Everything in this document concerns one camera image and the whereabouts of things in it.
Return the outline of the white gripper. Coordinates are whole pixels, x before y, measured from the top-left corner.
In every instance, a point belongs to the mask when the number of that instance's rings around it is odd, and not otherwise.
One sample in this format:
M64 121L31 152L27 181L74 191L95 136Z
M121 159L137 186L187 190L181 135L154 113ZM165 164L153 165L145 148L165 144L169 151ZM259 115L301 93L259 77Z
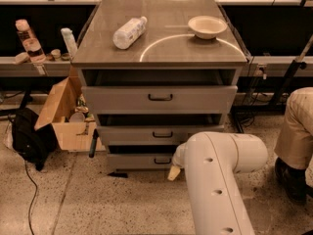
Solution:
M173 166L170 168L167 179L169 181L174 181L177 176L180 174L181 168L185 167L185 152L186 144L180 144L172 157Z

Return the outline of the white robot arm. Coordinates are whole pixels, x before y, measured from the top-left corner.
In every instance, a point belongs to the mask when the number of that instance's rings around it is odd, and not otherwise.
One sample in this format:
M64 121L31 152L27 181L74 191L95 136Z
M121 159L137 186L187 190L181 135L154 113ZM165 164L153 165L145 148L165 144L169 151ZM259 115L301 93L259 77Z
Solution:
M251 134L200 132L176 148L168 179L185 172L196 235L255 235L235 175L267 159L265 144Z

